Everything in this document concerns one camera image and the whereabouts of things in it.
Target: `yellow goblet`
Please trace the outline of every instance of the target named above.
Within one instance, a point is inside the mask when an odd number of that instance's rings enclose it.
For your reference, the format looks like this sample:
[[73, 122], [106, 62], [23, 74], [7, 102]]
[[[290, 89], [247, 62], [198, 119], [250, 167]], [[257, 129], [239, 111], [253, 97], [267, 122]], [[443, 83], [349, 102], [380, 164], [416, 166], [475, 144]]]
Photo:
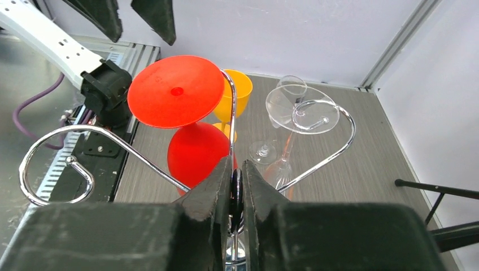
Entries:
[[[239, 117], [248, 105], [251, 91], [253, 90], [253, 83], [246, 74], [235, 71], [232, 69], [225, 69], [225, 72], [231, 77], [236, 86], [237, 104], [236, 104], [236, 117]], [[220, 103], [213, 110], [215, 116], [221, 121], [220, 123], [213, 124], [220, 129], [229, 138], [229, 125], [227, 124], [231, 119], [231, 88], [229, 83], [225, 79], [225, 88], [223, 91], [223, 97]], [[236, 132], [234, 133], [234, 141], [236, 141]]]

